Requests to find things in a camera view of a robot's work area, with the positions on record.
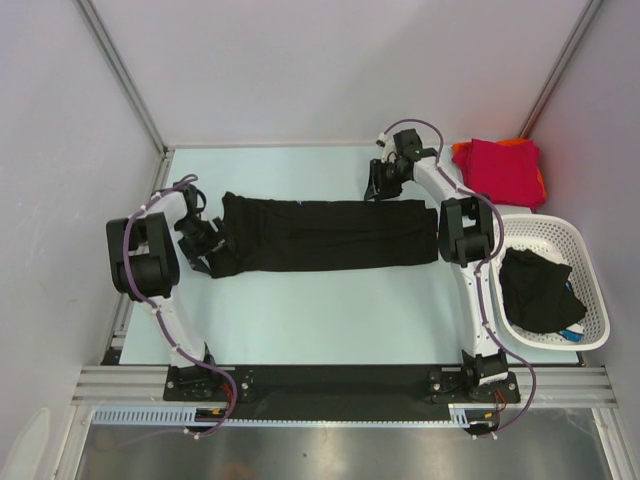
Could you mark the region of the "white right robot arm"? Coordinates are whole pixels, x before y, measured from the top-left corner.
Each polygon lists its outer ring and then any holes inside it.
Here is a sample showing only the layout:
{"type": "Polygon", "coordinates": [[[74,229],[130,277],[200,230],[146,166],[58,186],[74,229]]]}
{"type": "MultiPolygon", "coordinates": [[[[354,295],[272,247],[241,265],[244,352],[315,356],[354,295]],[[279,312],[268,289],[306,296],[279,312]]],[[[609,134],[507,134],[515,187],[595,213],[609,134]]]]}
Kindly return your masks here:
{"type": "Polygon", "coordinates": [[[454,179],[441,165],[444,140],[427,148],[414,129],[383,131],[379,159],[370,162],[366,201],[396,198],[413,181],[440,203],[438,250],[452,269],[463,312],[458,390],[472,402],[490,402],[509,386],[507,349],[497,336],[489,281],[491,261],[504,244],[502,218],[484,196],[454,179]]]}

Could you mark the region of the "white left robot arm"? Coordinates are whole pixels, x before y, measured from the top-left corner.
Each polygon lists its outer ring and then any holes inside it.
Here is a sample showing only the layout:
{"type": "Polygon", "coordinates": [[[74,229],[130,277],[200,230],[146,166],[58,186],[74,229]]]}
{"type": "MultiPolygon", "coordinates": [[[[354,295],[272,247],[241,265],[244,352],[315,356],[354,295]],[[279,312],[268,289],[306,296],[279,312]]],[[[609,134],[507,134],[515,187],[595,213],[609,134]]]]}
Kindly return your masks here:
{"type": "Polygon", "coordinates": [[[178,293],[179,254],[196,272],[213,275],[214,256],[236,254],[226,226],[204,217],[204,193],[189,174],[154,192],[126,218],[110,220],[106,236],[114,287],[144,306],[169,349],[166,401],[211,401],[232,404],[237,386],[216,365],[205,340],[196,332],[178,293]]]}

